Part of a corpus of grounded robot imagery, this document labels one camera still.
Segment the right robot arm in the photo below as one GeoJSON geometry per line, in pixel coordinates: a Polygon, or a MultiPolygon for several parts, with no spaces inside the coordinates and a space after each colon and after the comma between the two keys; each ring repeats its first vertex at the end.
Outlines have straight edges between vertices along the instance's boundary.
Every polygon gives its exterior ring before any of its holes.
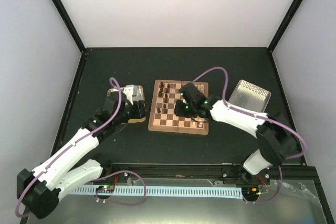
{"type": "Polygon", "coordinates": [[[179,89],[182,100],[176,102],[174,113],[185,118],[197,116],[210,121],[222,122],[243,130],[257,140],[257,150],[250,154],[238,171],[239,179],[252,183],[265,168],[280,166],[292,159],[297,147],[297,133],[267,113],[247,110],[230,104],[224,99],[206,97],[189,82],[179,89]]]}

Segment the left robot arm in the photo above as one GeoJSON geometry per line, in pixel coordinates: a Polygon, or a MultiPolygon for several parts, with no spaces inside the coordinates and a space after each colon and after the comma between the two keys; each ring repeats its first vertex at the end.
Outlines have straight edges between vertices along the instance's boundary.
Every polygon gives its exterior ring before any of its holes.
{"type": "Polygon", "coordinates": [[[101,155],[75,165],[120,124],[143,119],[148,105],[145,100],[131,101],[114,94],[104,106],[89,117],[58,152],[32,171],[21,170],[16,178],[18,204],[23,204],[38,219],[50,215],[59,202],[73,189],[91,180],[108,181],[113,174],[109,161],[101,155]]]}

